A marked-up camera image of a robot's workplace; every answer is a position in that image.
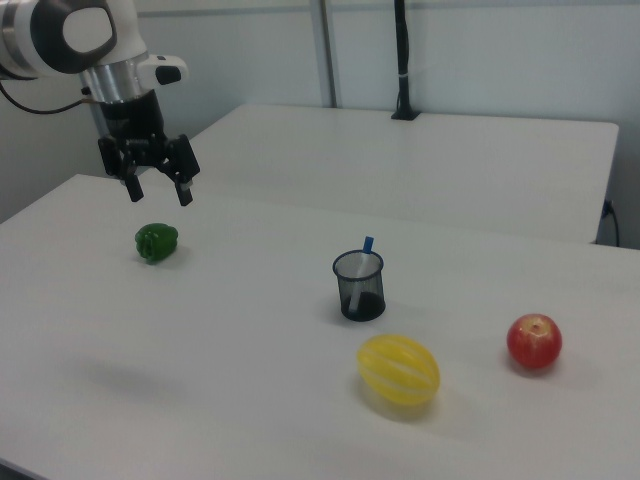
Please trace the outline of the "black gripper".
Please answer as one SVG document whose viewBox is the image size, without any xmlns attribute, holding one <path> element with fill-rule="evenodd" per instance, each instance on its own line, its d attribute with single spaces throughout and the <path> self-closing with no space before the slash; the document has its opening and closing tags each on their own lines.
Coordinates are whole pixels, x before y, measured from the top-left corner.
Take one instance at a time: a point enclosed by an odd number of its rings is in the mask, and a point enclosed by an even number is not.
<svg viewBox="0 0 640 480">
<path fill-rule="evenodd" d="M 168 140 L 156 92 L 100 103 L 99 108 L 107 128 L 107 134 L 98 140 L 104 170 L 125 186 L 131 201 L 138 202 L 144 196 L 137 166 L 160 167 L 173 181 L 180 205 L 189 205 L 193 178 L 200 173 L 200 166 L 185 135 Z"/>
</svg>

